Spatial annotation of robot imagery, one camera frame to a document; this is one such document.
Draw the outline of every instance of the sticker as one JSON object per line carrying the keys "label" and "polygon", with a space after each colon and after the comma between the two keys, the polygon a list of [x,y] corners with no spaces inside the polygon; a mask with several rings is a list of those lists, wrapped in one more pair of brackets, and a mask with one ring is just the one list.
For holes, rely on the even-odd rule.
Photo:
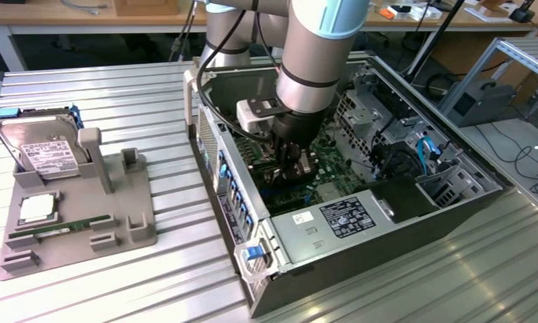
{"label": "sticker", "polygon": [[306,222],[314,221],[314,215],[310,211],[295,214],[294,215],[294,221],[296,222],[296,225],[300,225]]}
{"label": "sticker", "polygon": [[30,143],[22,149],[39,174],[54,174],[79,169],[71,145],[64,141]]}
{"label": "sticker", "polygon": [[376,226],[356,197],[330,204],[322,207],[320,210],[339,238],[346,238]]}

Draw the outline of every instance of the cable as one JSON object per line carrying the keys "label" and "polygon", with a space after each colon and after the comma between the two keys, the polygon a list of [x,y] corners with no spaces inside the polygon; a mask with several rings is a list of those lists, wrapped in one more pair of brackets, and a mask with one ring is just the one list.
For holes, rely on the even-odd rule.
{"label": "cable", "polygon": [[431,0],[428,1],[428,6],[427,6],[426,9],[424,9],[424,13],[423,13],[422,20],[419,21],[419,25],[416,25],[416,29],[415,29],[415,32],[416,32],[416,33],[419,32],[419,29],[422,29],[423,20],[424,20],[426,15],[428,14],[430,7],[431,7]]}
{"label": "cable", "polygon": [[180,51],[180,58],[178,59],[178,62],[183,62],[184,61],[184,53],[186,53],[186,45],[188,44],[188,40],[190,40],[190,34],[191,34],[191,28],[194,27],[194,21],[196,19],[196,6],[194,6],[194,10],[192,10],[192,15],[191,15],[191,19],[190,19],[190,27],[188,27],[188,31],[186,33],[186,38],[183,40],[183,45],[182,45],[182,51]]}
{"label": "cable", "polygon": [[[500,133],[502,135],[504,135],[504,136],[517,145],[519,149],[523,150],[524,148],[521,147],[521,144],[520,144],[512,137],[510,137],[510,135],[508,135],[507,133],[504,133],[504,132],[502,131],[502,129],[499,129],[494,123],[491,123],[491,125],[492,125],[494,128],[499,131],[499,133]],[[529,156],[529,157],[531,157],[531,159],[535,160],[535,162],[538,164],[538,160],[537,160],[535,157],[532,157],[532,156]]]}
{"label": "cable", "polygon": [[423,165],[423,174],[428,174],[428,164],[424,162],[424,151],[423,151],[423,142],[424,142],[424,137],[419,140],[419,143],[416,144],[416,150],[419,154],[419,160],[422,161]]}
{"label": "cable", "polygon": [[[504,158],[499,155],[499,152],[496,151],[494,144],[491,143],[490,139],[487,138],[487,136],[486,136],[484,132],[482,131],[482,129],[479,128],[479,126],[475,126],[475,127],[478,128],[479,132],[482,133],[483,138],[486,138],[486,140],[487,140],[487,142],[488,142],[491,148],[494,149],[494,153],[496,154],[496,157],[498,157],[502,161],[504,161],[504,162],[507,162],[507,163],[512,163],[514,166],[515,166],[516,172],[517,172],[519,175],[521,175],[524,178],[528,178],[528,179],[531,179],[531,180],[538,180],[538,174],[537,174],[537,177],[532,177],[532,176],[528,176],[528,175],[523,174],[521,170],[519,169],[519,161],[521,161],[525,157],[531,157],[531,158],[538,163],[538,161],[529,155],[531,152],[532,152],[532,147],[531,147],[531,146],[521,147],[521,145],[519,144],[519,142],[517,142],[514,138],[511,138],[510,136],[507,136],[507,134],[504,134],[504,133],[499,130],[499,128],[495,127],[496,130],[498,130],[507,138],[510,138],[512,141],[515,141],[515,143],[517,144],[519,148],[521,149],[521,150],[519,151],[519,154],[517,154],[515,160],[504,159]],[[531,190],[531,192],[532,192],[533,194],[538,195],[538,183],[536,183],[535,185],[532,185],[529,190]]]}
{"label": "cable", "polygon": [[86,12],[90,12],[92,15],[99,15],[100,12],[98,9],[106,9],[108,7],[107,4],[102,5],[76,5],[71,2],[71,0],[60,0],[62,4],[72,9],[78,9]]}
{"label": "cable", "polygon": [[535,26],[535,28],[537,29],[537,36],[538,36],[538,25],[533,22],[533,21],[531,21],[531,24]]}
{"label": "cable", "polygon": [[[492,67],[488,67],[487,69],[483,69],[480,71],[480,73],[492,71],[494,69],[499,68],[503,64],[508,63],[510,61],[511,61],[511,59],[500,62],[499,64],[496,64]],[[444,97],[443,94],[435,94],[431,91],[431,89],[434,88],[432,84],[435,83],[435,81],[438,81],[439,79],[446,80],[447,83],[448,83],[448,87],[451,89],[451,87],[455,84],[455,80],[451,78],[451,76],[466,76],[466,75],[468,75],[468,73],[459,73],[459,74],[455,74],[455,73],[438,73],[438,74],[431,75],[431,77],[428,78],[428,81],[424,84],[424,90],[428,93],[430,98],[435,99],[435,100],[440,100]]]}
{"label": "cable", "polygon": [[378,133],[375,134],[374,138],[371,139],[371,145],[370,145],[370,149],[374,150],[374,141],[376,138],[379,138],[383,133],[386,132],[386,130],[391,127],[391,125],[394,124],[395,120],[398,118],[395,116],[392,116],[392,118],[390,119],[388,123],[386,124],[386,126],[382,128],[380,131],[378,131]]}
{"label": "cable", "polygon": [[276,67],[278,73],[279,73],[279,64],[276,62],[276,59],[274,58],[274,55],[271,54],[270,48],[268,48],[268,43],[266,42],[266,37],[263,35],[263,31],[262,31],[262,13],[258,12],[256,13],[256,25],[258,25],[258,32],[260,33],[260,37],[262,37],[262,43],[263,43],[263,48],[266,49],[266,53],[268,54],[268,57],[271,59],[271,62],[274,63],[274,66]]}
{"label": "cable", "polygon": [[[415,32],[414,32],[415,34],[419,32],[419,29],[422,29],[424,17],[426,17],[427,14],[428,14],[430,7],[431,7],[431,0],[428,1],[428,5],[427,5],[427,7],[426,7],[426,9],[424,9],[424,13],[423,13],[422,19],[420,19],[420,21],[419,21],[419,24],[416,25]],[[422,48],[424,47],[424,44],[428,42],[428,39],[430,39],[430,34],[424,37],[423,44],[422,44],[422,47],[420,47],[419,49],[422,49]],[[404,41],[406,41],[406,39],[403,39],[403,41],[402,41],[402,46],[403,46],[404,49],[410,49],[410,48],[406,46]],[[404,58],[404,57],[406,57],[406,51],[403,51],[402,58],[399,59],[398,68],[399,68],[399,66],[402,65],[402,61],[403,61],[403,58]],[[402,75],[403,75],[404,72],[411,68],[411,66],[414,66],[414,62],[415,62],[415,59],[414,59],[414,61],[411,62],[410,66],[407,66],[407,68],[400,72]]]}
{"label": "cable", "polygon": [[168,62],[172,62],[174,56],[175,56],[176,52],[180,50],[180,48],[182,48],[182,37],[183,37],[183,35],[184,35],[184,33],[186,33],[186,29],[187,29],[188,26],[190,26],[190,21],[192,20],[191,17],[192,17],[192,15],[194,15],[194,13],[195,13],[196,5],[198,5],[198,1],[194,0],[194,1],[191,2],[191,7],[190,7],[190,9],[188,9],[188,16],[186,17],[186,23],[184,23],[183,28],[182,28],[182,33],[180,33],[180,35],[176,37],[176,39],[175,39],[175,41],[174,41],[174,44],[172,44],[172,51],[170,52],[170,59],[168,59]]}
{"label": "cable", "polygon": [[206,106],[211,109],[212,113],[222,119],[222,121],[227,124],[227,126],[234,129],[234,131],[236,133],[239,133],[240,135],[243,135],[244,137],[256,140],[256,141],[264,141],[264,142],[270,142],[271,139],[270,138],[264,138],[264,137],[259,137],[251,133],[248,133],[247,131],[244,131],[240,126],[238,126],[222,113],[222,111],[214,106],[214,103],[210,99],[210,97],[206,95],[204,93],[204,88],[203,88],[203,77],[204,77],[204,72],[206,69],[208,68],[208,65],[212,63],[214,59],[216,58],[216,55],[219,54],[219,52],[222,51],[222,49],[224,48],[227,42],[230,41],[230,39],[234,36],[234,33],[242,23],[243,17],[246,15],[246,10],[242,11],[240,16],[238,17],[238,20],[235,21],[234,27],[232,29],[228,31],[226,38],[223,39],[222,43],[219,44],[219,46],[216,47],[215,51],[212,52],[212,54],[210,55],[210,57],[206,59],[206,62],[202,64],[202,66],[199,67],[199,71],[198,71],[198,77],[196,77],[196,85],[198,85],[198,93],[199,93],[199,97],[202,98],[202,101],[204,102]]}

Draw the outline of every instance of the power cord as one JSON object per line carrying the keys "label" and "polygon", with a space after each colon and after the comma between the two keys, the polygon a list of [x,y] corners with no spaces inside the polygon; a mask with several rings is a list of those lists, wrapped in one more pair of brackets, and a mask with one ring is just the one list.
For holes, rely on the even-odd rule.
{"label": "power cord", "polygon": [[[487,143],[490,144],[490,146],[491,146],[491,148],[492,148],[492,150],[494,150],[494,153],[495,153],[496,157],[498,157],[502,161],[504,161],[506,163],[514,164],[514,165],[515,165],[515,170],[516,170],[516,172],[517,172],[519,175],[521,175],[524,178],[528,178],[528,179],[532,179],[532,180],[538,180],[538,174],[537,174],[537,177],[532,177],[532,176],[528,176],[528,175],[523,174],[521,170],[519,169],[519,161],[521,161],[521,160],[523,160],[524,158],[527,158],[527,157],[531,157],[531,158],[535,160],[535,162],[538,164],[537,159],[533,158],[533,157],[529,155],[531,152],[532,152],[532,150],[533,150],[533,148],[532,148],[531,146],[521,147],[521,145],[519,144],[519,142],[517,142],[510,135],[507,135],[507,134],[496,127],[495,124],[492,124],[492,125],[494,125],[495,129],[502,133],[502,135],[504,135],[511,141],[514,141],[514,142],[516,143],[516,145],[517,145],[517,147],[519,147],[519,149],[520,149],[519,154],[516,155],[516,157],[515,157],[514,160],[510,160],[510,159],[503,158],[503,157],[500,156],[499,152],[496,151],[494,144],[491,143],[490,139],[487,138],[486,133],[482,131],[482,129],[480,129],[479,126],[475,126],[475,127],[478,128],[478,130],[479,130],[479,132],[480,132],[483,138],[487,140]],[[536,183],[533,186],[531,186],[531,189],[529,189],[529,190],[531,190],[531,192],[532,192],[533,194],[538,195],[538,183]]]}
{"label": "power cord", "polygon": [[212,100],[210,99],[210,97],[206,95],[204,92],[204,88],[203,88],[203,77],[204,77],[204,72],[206,69],[208,68],[208,65],[212,63],[214,59],[216,58],[219,52],[222,51],[222,49],[224,48],[227,42],[230,41],[230,39],[232,38],[232,35],[242,23],[243,17],[246,15],[246,10],[242,11],[240,16],[238,17],[238,20],[235,21],[234,27],[230,30],[230,32],[226,35],[226,38],[223,39],[222,43],[219,44],[219,46],[216,47],[215,51],[212,52],[212,54],[210,55],[210,57],[206,59],[206,62],[202,64],[202,66],[199,67],[199,71],[198,71],[198,80],[196,80],[196,85],[198,85],[198,92],[199,92],[199,97],[202,98],[202,102],[206,104],[206,106],[211,109],[212,113],[222,119],[222,121],[227,124],[227,126],[240,135],[243,135],[244,137],[256,140],[256,141],[262,141],[262,142],[271,142],[271,139],[267,137],[259,137],[251,133],[248,133],[247,131],[244,131],[239,125],[236,125],[222,113],[222,111],[214,106]]}
{"label": "power cord", "polygon": [[258,12],[256,13],[256,25],[258,25],[258,32],[260,33],[260,37],[262,37],[262,43],[263,43],[263,48],[266,49],[266,53],[268,54],[268,57],[271,59],[271,62],[274,63],[274,66],[276,67],[278,73],[279,73],[279,64],[278,61],[274,57],[274,54],[271,54],[270,48],[268,48],[268,43],[266,42],[266,37],[263,35],[263,30],[262,30],[262,13]]}
{"label": "power cord", "polygon": [[[427,6],[426,9],[424,9],[423,16],[422,16],[422,19],[420,19],[420,21],[419,21],[419,24],[416,25],[414,34],[416,34],[416,33],[419,32],[419,30],[422,29],[423,21],[424,21],[424,18],[426,18],[426,16],[427,16],[427,14],[428,14],[430,7],[431,7],[431,0],[428,1],[428,6]],[[423,44],[422,44],[422,48],[424,47],[424,44],[427,43],[428,39],[430,39],[430,36],[427,35],[427,36],[424,37],[424,41],[423,41]],[[407,48],[407,46],[404,45],[403,42],[402,42],[402,46],[403,46],[404,49],[410,49],[410,48]],[[403,61],[403,58],[404,58],[404,57],[406,57],[406,51],[403,51],[402,58],[399,59],[398,68],[399,68],[399,66],[402,65],[402,61]],[[414,66],[414,62],[411,62],[410,66],[407,66],[407,68],[400,72],[402,75],[403,75],[404,72],[411,68],[411,66]]]}
{"label": "power cord", "polygon": [[184,51],[184,48],[186,48],[186,43],[188,42],[191,27],[194,25],[194,20],[196,19],[196,6],[198,6],[198,1],[194,0],[191,2],[191,7],[190,7],[190,10],[188,10],[188,16],[186,17],[186,23],[184,23],[183,28],[182,28],[182,33],[176,37],[176,39],[174,41],[174,44],[172,44],[172,51],[170,52],[168,62],[174,61],[174,56],[176,55],[176,52],[180,49],[182,49],[180,58],[183,57],[183,51]]}
{"label": "power cord", "polygon": [[72,9],[86,11],[86,12],[91,13],[92,15],[99,15],[100,14],[99,9],[106,9],[108,7],[107,4],[102,4],[102,5],[76,5],[75,3],[71,2],[71,0],[60,0],[60,1],[62,1],[62,4],[66,5],[67,7],[72,8]]}
{"label": "power cord", "polygon": [[[511,59],[507,59],[506,61],[500,62],[495,66],[488,67],[487,69],[483,69],[480,71],[480,73],[490,72],[490,71],[495,70],[496,68],[499,68],[503,64],[506,64],[508,62],[511,62]],[[426,90],[426,92],[428,94],[428,97],[431,99],[434,99],[434,100],[440,100],[444,97],[443,94],[435,94],[431,91],[431,89],[435,88],[434,83],[438,80],[443,79],[447,82],[447,86],[448,86],[447,90],[448,90],[448,89],[451,89],[451,87],[454,86],[454,84],[456,82],[456,80],[454,80],[452,77],[455,77],[455,76],[467,76],[467,75],[468,75],[468,73],[459,73],[459,74],[455,74],[455,73],[438,73],[438,74],[431,75],[431,77],[428,78],[428,81],[424,84],[424,90]]]}

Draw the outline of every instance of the blue cable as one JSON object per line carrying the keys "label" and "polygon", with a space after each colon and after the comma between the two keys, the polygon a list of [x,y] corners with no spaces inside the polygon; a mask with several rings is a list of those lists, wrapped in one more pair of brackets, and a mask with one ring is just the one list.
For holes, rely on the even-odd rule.
{"label": "blue cable", "polygon": [[419,158],[422,160],[423,171],[424,171],[424,174],[427,175],[428,174],[428,165],[424,161],[424,150],[423,150],[424,141],[428,142],[431,153],[436,153],[440,156],[443,154],[443,151],[439,149],[439,147],[434,143],[434,140],[431,139],[430,136],[424,136],[416,143],[416,149],[418,149]]}
{"label": "blue cable", "polygon": [[419,142],[416,143],[416,150],[419,154],[419,159],[422,160],[422,165],[423,165],[423,172],[427,175],[428,174],[428,165],[424,162],[424,151],[423,151],[423,142],[427,140],[427,137],[423,137]]}

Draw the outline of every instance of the white label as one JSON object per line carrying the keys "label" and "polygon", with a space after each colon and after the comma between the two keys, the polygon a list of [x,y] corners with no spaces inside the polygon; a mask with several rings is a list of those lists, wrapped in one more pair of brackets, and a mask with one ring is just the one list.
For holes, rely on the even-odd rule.
{"label": "white label", "polygon": [[296,222],[296,225],[300,225],[312,220],[314,220],[314,215],[310,211],[294,215],[294,221]]}
{"label": "white label", "polygon": [[39,174],[54,174],[79,169],[71,145],[64,141],[30,143],[22,149]]}

